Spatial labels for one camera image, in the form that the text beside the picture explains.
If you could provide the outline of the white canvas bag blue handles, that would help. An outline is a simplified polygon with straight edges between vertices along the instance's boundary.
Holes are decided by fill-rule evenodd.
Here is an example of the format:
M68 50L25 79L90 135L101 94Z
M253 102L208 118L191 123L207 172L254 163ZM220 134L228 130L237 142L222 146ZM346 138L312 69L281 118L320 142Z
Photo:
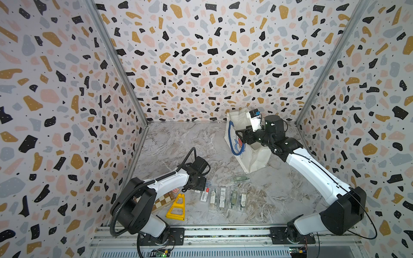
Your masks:
M236 135L237 130L251 126L249 108L227 113L227 124L224 139L230 147L230 153L235 156L246 174L267 167L271 151L260 143L244 144L242 138Z

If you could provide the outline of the green compass set horizontal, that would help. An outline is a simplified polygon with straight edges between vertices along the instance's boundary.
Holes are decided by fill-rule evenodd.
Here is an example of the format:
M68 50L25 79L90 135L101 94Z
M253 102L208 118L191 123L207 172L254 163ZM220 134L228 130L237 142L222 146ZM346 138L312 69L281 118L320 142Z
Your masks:
M236 175L231 178L231 183L239 184L239 183L248 183L251 181L251 178L248 175Z

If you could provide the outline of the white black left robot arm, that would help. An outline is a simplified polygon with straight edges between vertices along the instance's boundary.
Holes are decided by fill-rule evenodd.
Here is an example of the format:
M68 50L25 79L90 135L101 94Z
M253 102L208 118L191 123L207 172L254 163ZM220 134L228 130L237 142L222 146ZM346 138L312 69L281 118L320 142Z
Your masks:
M118 237L126 232L144 234L157 244L170 238L171 227L161 218L152 215L153 206L159 197L181 188L182 191L205 189L205 176L210 164L201 157L194 162L183 162L169 173L150 180L135 177L129 180L110 210L110 234Z

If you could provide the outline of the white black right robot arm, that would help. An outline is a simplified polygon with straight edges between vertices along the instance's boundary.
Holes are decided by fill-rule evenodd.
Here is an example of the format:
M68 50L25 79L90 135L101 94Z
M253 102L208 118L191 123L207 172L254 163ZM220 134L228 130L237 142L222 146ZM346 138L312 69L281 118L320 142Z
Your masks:
M352 188L319 164L295 138L287 137L284 120L277 115L265 118L259 110L248 111L247 125L235 131L243 145L259 143L272 154L295 168L321 194L328 207L312 215L299 215L287 223L280 238L299 244L308 234L329 231L343 235L363 220L366 193L360 187Z

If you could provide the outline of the green compass set case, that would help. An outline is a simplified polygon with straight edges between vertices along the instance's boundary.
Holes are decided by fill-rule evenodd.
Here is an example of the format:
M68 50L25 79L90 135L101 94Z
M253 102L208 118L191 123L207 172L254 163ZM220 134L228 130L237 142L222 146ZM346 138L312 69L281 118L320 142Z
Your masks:
M238 190L236 188L233 188L231 189L231 192L230 192L229 208L235 209L237 207L237 202L238 202Z

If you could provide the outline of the clear compass set rightmost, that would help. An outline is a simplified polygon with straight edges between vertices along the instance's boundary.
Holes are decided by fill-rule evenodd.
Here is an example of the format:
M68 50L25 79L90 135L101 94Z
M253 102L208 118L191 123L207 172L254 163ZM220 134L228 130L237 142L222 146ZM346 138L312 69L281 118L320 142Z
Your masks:
M246 204L247 204L247 190L242 189L240 191L240 196L239 196L239 209L240 209L240 211L245 211L246 210Z

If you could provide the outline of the brown checkered chess board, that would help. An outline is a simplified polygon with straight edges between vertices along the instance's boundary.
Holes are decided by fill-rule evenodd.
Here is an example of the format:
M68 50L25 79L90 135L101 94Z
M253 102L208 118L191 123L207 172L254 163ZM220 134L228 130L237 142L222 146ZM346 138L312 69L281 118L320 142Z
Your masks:
M152 213L167 207L168 205L172 204L176 199L176 193L174 191L170 191L158 199L156 199L154 206L152 207Z

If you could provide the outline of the yellow plastic triangular stand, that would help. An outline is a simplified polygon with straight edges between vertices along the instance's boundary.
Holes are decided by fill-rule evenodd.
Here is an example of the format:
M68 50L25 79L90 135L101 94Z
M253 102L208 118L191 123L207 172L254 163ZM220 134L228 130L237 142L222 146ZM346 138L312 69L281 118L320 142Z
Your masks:
M166 213L166 218L185 221L186 207L185 207L185 195L180 193L177 195L175 201Z

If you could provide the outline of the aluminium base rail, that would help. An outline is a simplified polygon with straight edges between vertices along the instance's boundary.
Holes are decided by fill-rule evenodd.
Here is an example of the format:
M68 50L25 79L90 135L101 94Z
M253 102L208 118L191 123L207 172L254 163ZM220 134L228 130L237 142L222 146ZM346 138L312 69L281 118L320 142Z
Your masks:
M355 235L315 233L298 244L281 240L283 224L173 226L164 244L148 235L112 237L100 227L90 244L89 258L366 258Z

